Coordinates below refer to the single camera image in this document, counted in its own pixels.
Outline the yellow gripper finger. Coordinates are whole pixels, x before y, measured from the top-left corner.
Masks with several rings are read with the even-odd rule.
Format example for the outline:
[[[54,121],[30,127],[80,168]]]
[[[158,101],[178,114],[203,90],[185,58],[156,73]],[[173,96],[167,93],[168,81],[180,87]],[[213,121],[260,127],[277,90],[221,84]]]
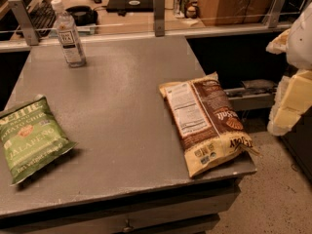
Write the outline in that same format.
[[[266,46],[266,51],[271,54],[279,55],[286,51],[290,30],[287,29],[274,38]]]
[[[269,114],[267,131],[283,136],[312,106],[312,71],[298,70],[292,77],[283,76]]]

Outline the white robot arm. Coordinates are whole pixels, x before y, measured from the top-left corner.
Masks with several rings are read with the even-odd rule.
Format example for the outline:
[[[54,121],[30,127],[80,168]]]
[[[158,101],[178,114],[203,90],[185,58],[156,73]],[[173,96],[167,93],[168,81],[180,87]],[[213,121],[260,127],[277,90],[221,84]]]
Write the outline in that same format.
[[[267,45],[266,51],[285,53],[287,63],[297,69],[292,77],[282,77],[269,114],[267,131],[273,136],[283,136],[312,106],[312,3],[290,29]]]

